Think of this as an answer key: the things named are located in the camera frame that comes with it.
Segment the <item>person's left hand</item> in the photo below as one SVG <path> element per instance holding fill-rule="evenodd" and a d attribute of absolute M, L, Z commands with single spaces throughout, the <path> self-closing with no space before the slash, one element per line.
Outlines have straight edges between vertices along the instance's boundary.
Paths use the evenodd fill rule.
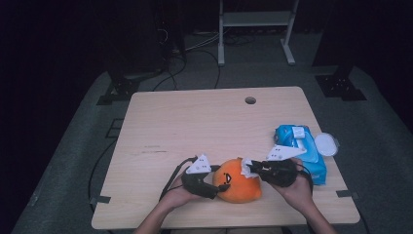
<path fill-rule="evenodd" d="M 188 192 L 183 187 L 183 182 L 179 176 L 173 181 L 171 188 L 161 199 L 161 202 L 173 210 L 197 199 L 200 199 L 200 196 Z"/>

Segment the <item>blue wet wipes packet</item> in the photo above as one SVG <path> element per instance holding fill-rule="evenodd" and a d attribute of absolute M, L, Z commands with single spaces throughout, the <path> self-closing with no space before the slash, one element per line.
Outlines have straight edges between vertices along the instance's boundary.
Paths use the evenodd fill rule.
<path fill-rule="evenodd" d="M 333 157 L 338 152 L 338 144 L 331 134 L 313 136 L 307 126 L 280 125 L 275 130 L 275 143 L 304 149 L 305 153 L 298 155 L 298 158 L 309 171 L 313 183 L 325 185 L 327 167 L 324 157 Z"/>

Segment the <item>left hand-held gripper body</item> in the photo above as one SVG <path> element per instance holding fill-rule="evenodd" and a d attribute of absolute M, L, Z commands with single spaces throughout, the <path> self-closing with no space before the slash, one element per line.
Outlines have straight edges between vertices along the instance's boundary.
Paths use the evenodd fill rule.
<path fill-rule="evenodd" d="M 202 154 L 189 166 L 181 176 L 183 187 L 190 193 L 209 199 L 214 199 L 218 193 L 218 187 L 204 182 L 210 174 L 212 164 L 207 156 Z"/>

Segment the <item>white metal stand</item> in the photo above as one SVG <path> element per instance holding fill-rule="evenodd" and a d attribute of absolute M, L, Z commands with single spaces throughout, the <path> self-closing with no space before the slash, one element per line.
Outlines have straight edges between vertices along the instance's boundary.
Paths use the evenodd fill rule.
<path fill-rule="evenodd" d="M 224 29 L 230 27 L 285 26 L 286 33 L 280 40 L 288 65 L 295 64 L 289 41 L 300 0 L 293 0 L 290 11 L 275 12 L 234 12 L 224 11 L 224 0 L 219 0 L 217 63 L 225 64 Z"/>

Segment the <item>orange plush toy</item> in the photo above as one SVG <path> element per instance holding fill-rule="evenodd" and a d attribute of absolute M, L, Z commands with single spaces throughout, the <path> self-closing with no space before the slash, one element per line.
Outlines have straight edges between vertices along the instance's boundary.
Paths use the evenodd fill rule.
<path fill-rule="evenodd" d="M 259 199 L 262 195 L 260 178 L 246 178 L 241 174 L 243 158 L 231 159 L 224 162 L 212 177 L 212 184 L 219 186 L 230 184 L 225 192 L 217 196 L 229 203 L 242 204 Z"/>

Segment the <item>person's right hand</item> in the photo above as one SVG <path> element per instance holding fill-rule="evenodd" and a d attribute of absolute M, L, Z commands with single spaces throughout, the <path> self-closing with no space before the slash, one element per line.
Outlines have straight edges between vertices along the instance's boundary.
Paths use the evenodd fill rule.
<path fill-rule="evenodd" d="M 289 206 L 302 214 L 314 205 L 310 183 L 303 175 L 298 175 L 287 187 L 273 185 L 273 188 L 282 195 Z"/>

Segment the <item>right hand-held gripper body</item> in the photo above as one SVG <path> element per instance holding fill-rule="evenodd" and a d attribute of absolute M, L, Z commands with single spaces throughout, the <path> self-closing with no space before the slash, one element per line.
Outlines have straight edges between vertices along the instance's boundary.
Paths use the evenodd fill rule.
<path fill-rule="evenodd" d="M 292 159 L 306 152 L 306 149 L 276 144 L 266 156 L 266 160 L 261 162 L 261 179 L 280 187 L 290 186 L 299 174 Z"/>

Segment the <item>white wet wipe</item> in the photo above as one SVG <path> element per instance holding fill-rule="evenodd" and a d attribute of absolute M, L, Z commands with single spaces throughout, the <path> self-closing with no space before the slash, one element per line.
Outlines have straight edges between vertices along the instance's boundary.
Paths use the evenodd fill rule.
<path fill-rule="evenodd" d="M 258 177 L 258 174 L 254 173 L 250 168 L 252 166 L 252 161 L 250 159 L 248 158 L 242 159 L 241 165 L 242 165 L 241 174 L 243 176 L 245 176 L 246 178 Z"/>

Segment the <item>black stand with crossed base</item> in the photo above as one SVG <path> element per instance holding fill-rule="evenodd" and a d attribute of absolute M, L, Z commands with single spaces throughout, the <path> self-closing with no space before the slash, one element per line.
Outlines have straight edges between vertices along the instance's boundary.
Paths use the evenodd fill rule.
<path fill-rule="evenodd" d="M 144 72 L 127 74 L 123 78 L 110 78 L 111 83 L 105 94 L 99 97 L 97 105 L 110 105 L 114 101 L 128 101 L 138 91 L 141 82 L 155 78 L 160 74 L 160 71 Z"/>

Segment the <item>black stand with flat base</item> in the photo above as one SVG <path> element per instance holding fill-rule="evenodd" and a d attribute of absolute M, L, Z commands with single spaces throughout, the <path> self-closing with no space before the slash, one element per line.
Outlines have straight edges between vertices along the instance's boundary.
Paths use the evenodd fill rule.
<path fill-rule="evenodd" d="M 327 98 L 340 98 L 343 101 L 366 100 L 365 95 L 350 80 L 353 66 L 339 65 L 334 73 L 317 75 L 316 80 Z"/>

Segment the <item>dark floor plate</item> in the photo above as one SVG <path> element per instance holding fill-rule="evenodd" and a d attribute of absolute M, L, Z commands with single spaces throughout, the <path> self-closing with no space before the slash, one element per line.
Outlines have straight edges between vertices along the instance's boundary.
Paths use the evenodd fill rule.
<path fill-rule="evenodd" d="M 123 118 L 114 118 L 110 124 L 109 129 L 106 132 L 106 138 L 117 138 L 122 130 L 124 123 Z"/>

